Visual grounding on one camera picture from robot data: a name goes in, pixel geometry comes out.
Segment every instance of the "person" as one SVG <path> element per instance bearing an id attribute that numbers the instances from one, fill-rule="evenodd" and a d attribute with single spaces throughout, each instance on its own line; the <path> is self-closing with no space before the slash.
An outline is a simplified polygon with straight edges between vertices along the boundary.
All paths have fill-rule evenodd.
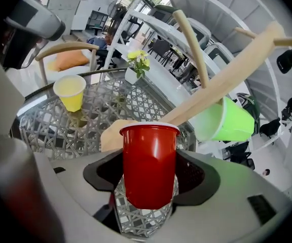
<path id="1" fill-rule="evenodd" d="M 111 45 L 114 35 L 111 33 L 107 33 L 104 38 L 102 37 L 93 37 L 87 39 L 87 43 L 99 46 L 100 50 L 106 50 L 108 45 Z"/>
<path id="2" fill-rule="evenodd" d="M 270 174 L 270 169 L 265 169 L 262 173 L 263 176 L 268 176 Z"/>

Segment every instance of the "glass table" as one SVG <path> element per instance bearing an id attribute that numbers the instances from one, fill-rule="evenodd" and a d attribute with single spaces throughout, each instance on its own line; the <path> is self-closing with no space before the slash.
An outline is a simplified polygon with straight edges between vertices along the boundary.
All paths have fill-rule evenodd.
<path id="1" fill-rule="evenodd" d="M 87 87 L 83 106 L 68 112 L 54 94 L 52 85 L 30 96 L 18 113 L 21 139 L 34 152 L 44 153 L 50 161 L 76 158 L 101 151 L 100 136 L 118 119 L 157 121 L 174 106 L 147 79 L 131 85 L 124 71 L 84 74 Z M 177 148 L 195 150 L 193 129 L 179 127 Z M 177 180 L 173 195 L 177 194 Z M 136 209 L 125 196 L 124 180 L 115 190 L 121 233 L 142 240 L 159 229 L 169 216 L 171 204 L 160 210 Z"/>

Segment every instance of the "red cup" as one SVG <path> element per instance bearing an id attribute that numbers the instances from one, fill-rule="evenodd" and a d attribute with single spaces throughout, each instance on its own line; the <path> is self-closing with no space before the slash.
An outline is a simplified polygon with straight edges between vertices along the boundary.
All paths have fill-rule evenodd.
<path id="1" fill-rule="evenodd" d="M 157 210 L 172 199 L 177 126 L 145 121 L 123 127 L 126 197 L 138 209 Z"/>

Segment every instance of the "plastic cup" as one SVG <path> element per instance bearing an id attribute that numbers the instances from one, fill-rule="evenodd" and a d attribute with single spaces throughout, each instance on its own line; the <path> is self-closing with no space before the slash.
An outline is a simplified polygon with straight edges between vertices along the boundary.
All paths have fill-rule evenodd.
<path id="1" fill-rule="evenodd" d="M 254 132 L 254 119 L 231 99 L 224 97 L 223 104 L 216 103 L 196 115 L 196 138 L 199 141 L 245 141 Z"/>
<path id="2" fill-rule="evenodd" d="M 126 197 L 139 209 L 157 210 L 172 199 L 177 126 L 140 122 L 123 127 Z"/>
<path id="3" fill-rule="evenodd" d="M 86 81 L 79 75 L 66 75 L 54 83 L 54 92 L 59 96 L 67 111 L 81 109 Z"/>

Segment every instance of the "white flower pot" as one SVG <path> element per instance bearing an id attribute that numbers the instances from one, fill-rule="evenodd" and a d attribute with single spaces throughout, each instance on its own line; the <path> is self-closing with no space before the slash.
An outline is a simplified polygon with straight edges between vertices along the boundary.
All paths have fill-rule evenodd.
<path id="1" fill-rule="evenodd" d="M 136 83 L 140 79 L 137 78 L 137 73 L 130 69 L 130 67 L 127 68 L 126 73 L 125 73 L 125 80 L 131 83 L 132 85 Z"/>

